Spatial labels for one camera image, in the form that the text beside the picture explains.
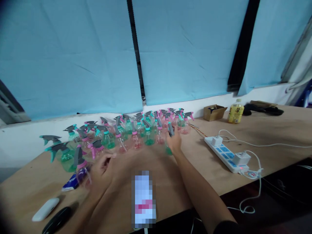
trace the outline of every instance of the cardboard box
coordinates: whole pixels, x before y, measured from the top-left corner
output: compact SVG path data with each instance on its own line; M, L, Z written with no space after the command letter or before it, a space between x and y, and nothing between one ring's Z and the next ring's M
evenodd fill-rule
M213 121L217 119L222 119L224 112L226 111L227 107L218 106L218 105L211 105L204 107L204 120Z

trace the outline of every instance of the plug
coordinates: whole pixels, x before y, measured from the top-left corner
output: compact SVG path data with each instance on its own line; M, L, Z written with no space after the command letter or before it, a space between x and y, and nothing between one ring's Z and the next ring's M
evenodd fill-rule
M221 146L222 145L222 141L223 141L223 139L219 135L216 136L216 137L214 136L214 137L212 137L211 144L213 146Z

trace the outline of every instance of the blue curtain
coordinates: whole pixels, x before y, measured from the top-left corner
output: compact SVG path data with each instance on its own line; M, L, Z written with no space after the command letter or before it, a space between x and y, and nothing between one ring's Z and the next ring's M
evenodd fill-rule
M238 95L277 84L312 13L311 0L261 0Z
M1 13L0 79L32 120L142 110L126 1L10 1Z
M248 0L132 0L147 105L227 93Z

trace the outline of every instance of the white power strip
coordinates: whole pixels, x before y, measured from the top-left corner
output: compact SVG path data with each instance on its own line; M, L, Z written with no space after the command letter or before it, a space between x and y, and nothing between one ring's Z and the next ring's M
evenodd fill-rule
M249 167L247 163L250 159L248 154L245 154L246 163L243 165L237 165L235 162L240 161L240 155L232 153L226 146L221 144L220 146L213 146L212 140L214 137L205 137L205 142L207 145L218 155L221 161L228 167L228 169L233 173L239 173L241 170L248 170Z

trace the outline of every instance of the white wall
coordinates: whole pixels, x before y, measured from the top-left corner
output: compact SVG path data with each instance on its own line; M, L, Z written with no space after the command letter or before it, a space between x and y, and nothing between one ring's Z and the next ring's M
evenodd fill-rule
M266 102L285 104L291 93L285 93L287 87L292 84L279 84L274 86L256 88L249 94L240 97L243 104L250 100L261 100ZM194 117L203 116L203 108L205 106L218 104L229 107L236 101L237 97L233 93L209 97L199 100L177 102L155 106L144 106L143 112L149 110L159 110L171 108L184 108L185 112L193 111ZM26 123L16 123L0 128L0 167L13 168L23 167L32 159L37 157L44 151L45 148L52 145L51 142L44 146L44 141L39 138L40 135L57 135L62 137L62 141L67 141L68 133L63 131L72 124L77 124L79 127L84 121L98 120L100 116L108 119L113 119L117 116L114 113L98 113L98 114L80 114L67 116L56 119L33 121Z

